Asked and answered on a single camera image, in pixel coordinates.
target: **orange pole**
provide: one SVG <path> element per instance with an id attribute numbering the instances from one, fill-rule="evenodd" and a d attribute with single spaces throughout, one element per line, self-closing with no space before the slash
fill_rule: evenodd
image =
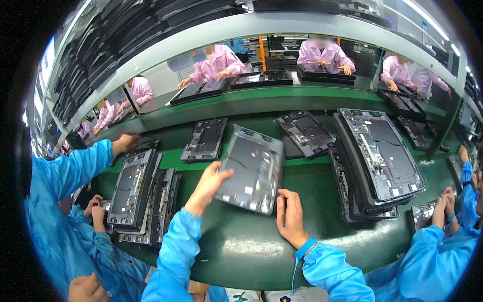
<path id="1" fill-rule="evenodd" d="M 267 66 L 265 65 L 265 48 L 263 47 L 262 36 L 258 35 L 258 42 L 260 43 L 260 54 L 262 55 L 262 65 L 263 71 L 267 71 Z"/>

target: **wristband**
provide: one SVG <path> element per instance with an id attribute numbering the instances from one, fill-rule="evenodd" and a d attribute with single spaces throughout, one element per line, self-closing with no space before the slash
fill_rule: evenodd
<path id="1" fill-rule="evenodd" d="M 453 212 L 453 215 L 451 215 L 451 217 L 450 217 L 450 218 L 446 219 L 446 222 L 447 222 L 447 223 L 450 223 L 450 222 L 451 222 L 451 220 L 453 220 L 453 218 L 454 218 L 454 217 L 455 217 L 455 213 Z"/>
<path id="2" fill-rule="evenodd" d="M 307 253 L 307 251 L 312 247 L 314 243 L 316 243 L 317 240 L 313 237 L 310 237 L 299 249 L 297 252 L 295 252 L 295 269 L 294 269 L 294 275 L 292 277 L 292 295 L 295 294 L 294 290 L 294 280 L 295 280 L 295 272 L 297 271 L 297 266 L 298 266 L 298 260 L 302 259 L 302 257 Z"/>

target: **blue wristband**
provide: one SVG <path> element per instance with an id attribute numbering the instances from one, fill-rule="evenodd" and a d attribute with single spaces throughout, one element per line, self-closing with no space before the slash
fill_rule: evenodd
<path id="1" fill-rule="evenodd" d="M 447 222 L 447 223 L 450 223 L 450 222 L 451 222 L 451 220 L 453 220 L 453 218 L 454 218 L 454 217 L 455 217 L 455 213 L 453 212 L 453 215 L 451 215 L 451 217 L 450 217 L 450 218 L 446 219 L 446 222 Z"/>
<path id="2" fill-rule="evenodd" d="M 301 247 L 298 249 L 297 252 L 295 252 L 295 257 L 297 259 L 302 259 L 302 257 L 307 253 L 307 251 L 312 247 L 314 243 L 316 243 L 317 240 L 313 237 L 310 237 Z"/>

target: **blue sleeve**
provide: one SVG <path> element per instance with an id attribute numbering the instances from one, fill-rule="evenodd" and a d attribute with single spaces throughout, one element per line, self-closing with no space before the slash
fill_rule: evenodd
<path id="1" fill-rule="evenodd" d="M 473 249 L 451 246 L 440 252 L 443 236 L 439 227 L 431 225 L 412 237 L 411 247 L 398 272 L 399 290 L 403 297 L 428 302 L 444 301 L 456 286 Z"/>
<path id="2" fill-rule="evenodd" d="M 116 272 L 120 272 L 114 256 L 114 246 L 108 234 L 96 232 L 94 235 L 94 247 L 96 250 L 92 256 L 94 256 L 97 263 L 102 263 Z"/>
<path id="3" fill-rule="evenodd" d="M 142 293 L 142 302 L 192 301 L 188 293 L 189 276 L 199 253 L 201 221 L 201 217 L 184 208 L 173 217 L 163 237 L 156 261 L 157 270 L 151 273 L 151 279 Z"/>
<path id="4" fill-rule="evenodd" d="M 362 269 L 347 264 L 342 250 L 317 243 L 304 260 L 305 279 L 327 289 L 331 301 L 374 301 L 374 292 L 366 286 Z"/>
<path id="5" fill-rule="evenodd" d="M 78 220 L 87 224 L 92 223 L 92 218 L 84 216 L 84 211 L 78 205 L 75 205 L 75 204 L 72 205 L 69 216 L 73 218 L 77 218 Z"/>
<path id="6" fill-rule="evenodd" d="M 466 161 L 461 170 L 461 182 L 470 182 L 472 175 L 472 166 L 469 161 Z M 461 195 L 461 207 L 456 217 L 458 218 L 459 225 L 462 227 L 473 227 L 480 216 L 476 214 L 476 199 L 478 196 L 478 190 L 473 190 L 471 184 L 467 184 L 463 188 Z"/>
<path id="7" fill-rule="evenodd" d="M 99 175 L 113 162 L 110 140 L 103 140 L 84 150 L 73 150 L 69 156 L 60 156 L 48 162 L 53 193 L 57 200 L 66 198 L 80 186 Z"/>

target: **cable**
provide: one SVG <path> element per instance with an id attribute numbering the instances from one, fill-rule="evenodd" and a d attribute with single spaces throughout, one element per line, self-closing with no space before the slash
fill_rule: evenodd
<path id="1" fill-rule="evenodd" d="M 374 141 L 377 142 L 377 143 L 388 143 L 388 144 L 391 144 L 391 145 L 396 146 L 396 147 L 402 146 L 401 144 L 395 144 L 395 143 L 388 142 L 388 141 L 377 141 L 377 140 L 374 140 Z"/>

